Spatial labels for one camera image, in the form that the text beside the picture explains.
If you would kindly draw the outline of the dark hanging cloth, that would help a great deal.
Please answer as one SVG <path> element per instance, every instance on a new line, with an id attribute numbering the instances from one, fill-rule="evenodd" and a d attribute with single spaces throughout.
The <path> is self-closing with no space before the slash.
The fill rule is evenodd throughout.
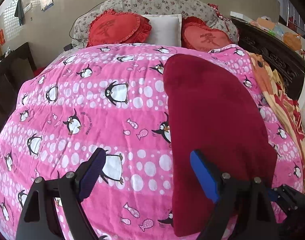
<path id="1" fill-rule="evenodd" d="M 24 9 L 22 5 L 22 0 L 17 1 L 15 17 L 18 18 L 19 25 L 24 25 Z"/>

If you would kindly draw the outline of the floral quilt roll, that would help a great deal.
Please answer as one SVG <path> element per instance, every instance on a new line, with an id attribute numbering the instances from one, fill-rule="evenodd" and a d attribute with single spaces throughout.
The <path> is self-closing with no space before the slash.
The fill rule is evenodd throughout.
<path id="1" fill-rule="evenodd" d="M 97 10 L 91 9 L 76 19 L 73 27 L 73 47 L 84 48 L 87 45 L 89 25 L 97 16 L 109 9 L 140 15 L 181 14 L 183 18 L 194 16 L 202 19 L 208 27 L 225 32 L 233 43 L 239 41 L 237 27 L 220 13 L 218 6 L 199 0 L 107 0 L 98 7 Z"/>

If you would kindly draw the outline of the dark wooden headboard shelf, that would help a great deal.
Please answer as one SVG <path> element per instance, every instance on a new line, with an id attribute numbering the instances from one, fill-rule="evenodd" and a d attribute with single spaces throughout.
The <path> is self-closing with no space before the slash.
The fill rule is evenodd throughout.
<path id="1" fill-rule="evenodd" d="M 235 17 L 232 22 L 238 29 L 238 45 L 250 53 L 262 55 L 271 69 L 281 74 L 287 95 L 298 100 L 304 83 L 304 59 L 266 31 Z"/>

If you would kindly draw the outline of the orange patterned blanket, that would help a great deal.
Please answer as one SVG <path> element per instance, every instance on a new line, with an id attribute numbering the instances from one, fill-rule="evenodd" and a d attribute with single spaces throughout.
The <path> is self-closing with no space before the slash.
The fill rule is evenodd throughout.
<path id="1" fill-rule="evenodd" d="M 305 192 L 305 133 L 302 127 L 299 104 L 287 96 L 281 75 L 272 70 L 261 55 L 248 53 L 252 71 L 265 100 L 277 116 L 284 130 L 299 149 Z"/>

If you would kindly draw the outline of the pink penguin blanket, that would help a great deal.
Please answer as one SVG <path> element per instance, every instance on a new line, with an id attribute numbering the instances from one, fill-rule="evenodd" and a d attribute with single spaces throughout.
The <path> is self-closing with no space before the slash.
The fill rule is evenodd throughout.
<path id="1" fill-rule="evenodd" d="M 277 152 L 274 186 L 304 191 L 301 151 L 266 102 L 246 51 L 230 44 L 209 53 L 149 44 L 110 44 L 52 62 L 20 88 L 0 134 L 0 232 L 14 239 L 37 177 L 75 171 L 97 148 L 104 177 L 83 208 L 102 239 L 175 239 L 171 226 L 173 145 L 163 72 L 176 54 L 232 73 L 249 92 Z"/>

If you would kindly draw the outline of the white pillow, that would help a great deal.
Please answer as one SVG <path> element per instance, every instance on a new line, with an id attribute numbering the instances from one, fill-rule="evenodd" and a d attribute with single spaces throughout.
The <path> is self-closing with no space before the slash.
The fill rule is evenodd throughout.
<path id="1" fill-rule="evenodd" d="M 143 15 L 149 20 L 151 31 L 147 44 L 181 47 L 182 15 Z"/>

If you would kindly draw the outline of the dark wooden cabinet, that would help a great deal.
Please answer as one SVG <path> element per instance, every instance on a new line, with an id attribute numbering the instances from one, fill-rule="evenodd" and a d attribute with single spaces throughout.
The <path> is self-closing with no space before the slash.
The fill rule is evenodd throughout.
<path id="1" fill-rule="evenodd" d="M 0 131 L 15 109 L 15 100 L 22 84 L 15 77 L 16 74 L 24 73 L 24 68 L 18 66 L 19 60 L 29 64 L 32 74 L 37 70 L 28 42 L 11 51 L 0 61 Z"/>

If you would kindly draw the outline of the left red heart pillow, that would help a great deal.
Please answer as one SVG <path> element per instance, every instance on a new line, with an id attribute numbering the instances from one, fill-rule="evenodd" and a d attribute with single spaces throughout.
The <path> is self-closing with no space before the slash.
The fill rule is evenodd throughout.
<path id="1" fill-rule="evenodd" d="M 143 43 L 152 30 L 149 20 L 133 12 L 109 9 L 89 25 L 88 47 L 103 44 Z"/>

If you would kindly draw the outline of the red heart pillow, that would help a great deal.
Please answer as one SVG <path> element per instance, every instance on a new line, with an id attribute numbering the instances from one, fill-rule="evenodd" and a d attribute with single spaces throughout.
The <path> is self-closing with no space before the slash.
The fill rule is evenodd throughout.
<path id="1" fill-rule="evenodd" d="M 103 44 L 143 43 L 152 30 L 149 20 L 133 12 L 109 9 L 89 25 L 88 47 Z"/>
<path id="2" fill-rule="evenodd" d="M 230 44 L 232 41 L 225 32 L 208 27 L 202 19 L 191 16 L 182 20 L 182 47 L 209 52 Z"/>

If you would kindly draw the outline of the right red heart pillow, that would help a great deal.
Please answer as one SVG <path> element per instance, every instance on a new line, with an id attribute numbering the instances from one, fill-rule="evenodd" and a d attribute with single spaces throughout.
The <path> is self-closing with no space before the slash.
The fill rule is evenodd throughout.
<path id="1" fill-rule="evenodd" d="M 202 19 L 191 16 L 182 20 L 182 47 L 209 52 L 230 44 L 232 41 L 225 32 L 208 27 Z"/>

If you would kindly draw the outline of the dark red fleece garment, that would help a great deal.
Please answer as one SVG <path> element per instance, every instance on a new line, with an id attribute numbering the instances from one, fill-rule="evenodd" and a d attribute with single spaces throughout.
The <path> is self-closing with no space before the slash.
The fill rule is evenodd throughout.
<path id="1" fill-rule="evenodd" d="M 277 153 L 249 91 L 225 68 L 176 54 L 167 60 L 163 79 L 173 152 L 173 227 L 184 237 L 200 232 L 214 208 L 191 167 L 193 150 L 221 172 L 239 180 L 259 177 L 267 187 Z"/>

